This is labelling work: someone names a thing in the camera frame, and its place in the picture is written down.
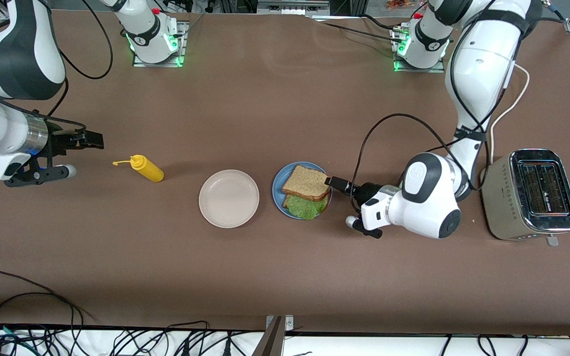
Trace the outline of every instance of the blue plate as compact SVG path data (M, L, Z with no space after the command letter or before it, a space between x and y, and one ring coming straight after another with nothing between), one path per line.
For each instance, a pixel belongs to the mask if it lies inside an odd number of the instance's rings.
M274 204L276 204L276 207L283 214L287 215L288 217L291 217L292 219L303 220L297 216L293 216L287 208L283 208L283 203L285 202L285 198L287 198L287 194L283 193L283 190L282 190L283 185L285 185L285 182L287 182L287 180L289 179L289 176L291 176L291 172L294 172L294 168L296 168L296 165L301 165L303 167L315 169L315 170L321 171L325 174L327 172L325 172L324 169L322 169L318 165L312 164L311 162L294 162L292 164L288 164L287 166L283 167L283 169L281 169L276 174L276 177L274 178L274 183L272 183L272 199L274 199ZM327 202L327 204L329 204L331 202L331 194L332 193L333 193L333 190L330 189L329 201Z

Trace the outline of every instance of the lettuce leaf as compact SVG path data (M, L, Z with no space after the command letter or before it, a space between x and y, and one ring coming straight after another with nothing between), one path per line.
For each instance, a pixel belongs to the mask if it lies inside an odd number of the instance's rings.
M329 202L329 196L326 196L321 201L310 201L307 199L299 198L298 196L288 195L285 199L285 204L289 212L296 217L303 220L312 220L320 212L324 210Z

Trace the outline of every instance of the white floor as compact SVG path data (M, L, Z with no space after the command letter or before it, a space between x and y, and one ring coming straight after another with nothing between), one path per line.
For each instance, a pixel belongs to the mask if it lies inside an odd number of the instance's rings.
M136 343L143 346L147 341L158 335L159 331L150 331L136 338ZM174 351L182 344L183 340L189 335L188 331L172 331L168 335L168 351L167 340L161 338L161 342L150 352L150 356L172 356ZM226 338L225 332L218 332L208 336L204 340L203 349L222 338ZM105 331L105 330L86 330L82 331L79 337L79 345L89 356L108 356L113 347L114 340L121 336L121 331ZM250 356L258 344L262 333L247 333L233 336L235 343ZM68 348L72 344L72 334L70 332L62 333L59 339ZM523 346L522 338L491 338L495 350L500 356L517 356ZM127 338L125 342L119 346L125 345L119 355L133 355L138 347ZM283 349L283 356L300 356L311 352L309 356L439 356L441 349L446 341L445 337L323 337L323 336L295 336L286 338ZM190 351L191 356L199 355L200 343L194 343L195 346ZM488 343L483 339L485 349L490 350ZM225 342L220 342L208 351L203 352L204 356L222 356ZM12 346L4 347L3 354L9 354ZM63 356L68 354L68 350L60 348ZM38 347L39 353L45 351L43 345ZM232 356L241 356L235 347L231 349ZM19 356L36 356L28 349L18 348ZM147 352L140 352L138 355L148 355ZM84 356L79 349L75 349L74 356ZM484 356L477 345L476 338L473 337L455 337L452 338L445 356ZM529 339L529 345L524 352L524 356L570 356L570 339L559 338L532 338Z

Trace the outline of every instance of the sandwich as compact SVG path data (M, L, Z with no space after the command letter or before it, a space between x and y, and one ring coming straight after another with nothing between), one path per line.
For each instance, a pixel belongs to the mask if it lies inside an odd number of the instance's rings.
M283 207L303 220L315 218L329 204L331 187L324 184L326 178L321 171L296 165L282 188L287 194Z

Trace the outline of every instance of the white power cord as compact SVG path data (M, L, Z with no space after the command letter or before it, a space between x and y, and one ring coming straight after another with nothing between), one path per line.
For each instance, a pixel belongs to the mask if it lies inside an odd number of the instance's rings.
M525 75L527 76L527 83L525 83L524 87L522 88L520 94L518 95L516 101L514 101L512 106L509 106L507 110L503 111L503 113L500 114L500 116L497 117L497 119L494 120L494 122L489 127L489 164L494 163L494 126L496 126L496 124L500 121L500 119L503 118L503 116L507 115L509 111L512 111L516 107L521 97L523 97L524 92L527 91L527 87L529 86L529 79L530 79L529 72L527 72L525 68L518 65L518 63L514 63L514 65L516 66L516 68L522 70L525 73Z

